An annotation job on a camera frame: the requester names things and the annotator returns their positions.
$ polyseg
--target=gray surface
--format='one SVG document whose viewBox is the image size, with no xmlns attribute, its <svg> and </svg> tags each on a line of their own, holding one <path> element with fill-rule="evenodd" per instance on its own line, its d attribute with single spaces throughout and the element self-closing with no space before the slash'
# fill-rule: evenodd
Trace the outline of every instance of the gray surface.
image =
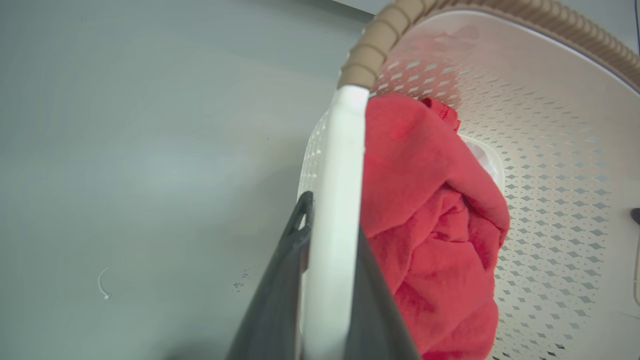
<svg viewBox="0 0 640 360">
<path fill-rule="evenodd" d="M 390 0 L 334 0 L 369 13 L 378 13 Z M 638 52 L 636 35 L 636 0 L 560 0 L 596 22 Z"/>
<path fill-rule="evenodd" d="M 0 3 L 0 359 L 220 358 L 370 18 L 311 0 Z"/>
</svg>

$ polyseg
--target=red garment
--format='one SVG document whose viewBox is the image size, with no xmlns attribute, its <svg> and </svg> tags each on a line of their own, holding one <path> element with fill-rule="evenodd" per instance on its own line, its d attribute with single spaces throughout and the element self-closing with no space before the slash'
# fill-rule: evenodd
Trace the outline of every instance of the red garment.
<svg viewBox="0 0 640 360">
<path fill-rule="evenodd" d="M 456 134 L 456 112 L 425 104 L 369 100 L 360 224 L 422 358 L 485 359 L 509 211 Z"/>
</svg>

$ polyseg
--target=black object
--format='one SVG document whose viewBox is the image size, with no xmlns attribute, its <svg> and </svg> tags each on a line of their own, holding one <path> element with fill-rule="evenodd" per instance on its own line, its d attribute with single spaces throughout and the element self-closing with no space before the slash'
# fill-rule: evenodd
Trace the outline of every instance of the black object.
<svg viewBox="0 0 640 360">
<path fill-rule="evenodd" d="M 635 208 L 631 210 L 631 218 L 634 219 L 640 225 L 640 208 Z"/>
<path fill-rule="evenodd" d="M 313 195 L 305 192 L 260 280 L 227 360 L 301 358 L 298 296 L 300 275 L 307 268 L 312 210 Z M 420 360 L 362 230 L 344 359 Z"/>
</svg>

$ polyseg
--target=white plastic basket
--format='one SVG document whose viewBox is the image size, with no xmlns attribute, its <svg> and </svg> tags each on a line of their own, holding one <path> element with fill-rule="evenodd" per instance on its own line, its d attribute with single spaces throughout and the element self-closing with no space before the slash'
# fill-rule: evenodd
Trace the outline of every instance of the white plastic basket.
<svg viewBox="0 0 640 360">
<path fill-rule="evenodd" d="M 640 59 L 551 0 L 398 1 L 367 27 L 309 140 L 305 279 L 309 359 L 339 354 L 349 328 L 372 95 L 454 107 L 460 133 L 504 165 L 511 230 L 495 271 L 490 359 L 640 355 Z"/>
</svg>

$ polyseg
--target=beige basket handle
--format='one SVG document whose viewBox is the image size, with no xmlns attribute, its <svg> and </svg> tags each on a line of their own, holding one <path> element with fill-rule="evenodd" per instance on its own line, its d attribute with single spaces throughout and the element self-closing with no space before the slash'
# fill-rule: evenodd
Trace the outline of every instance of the beige basket handle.
<svg viewBox="0 0 640 360">
<path fill-rule="evenodd" d="M 523 25 L 573 48 L 640 92 L 640 58 L 602 28 L 556 0 L 396 0 L 367 25 L 342 67 L 338 88 L 371 89 L 400 38 L 421 19 L 474 10 Z"/>
</svg>

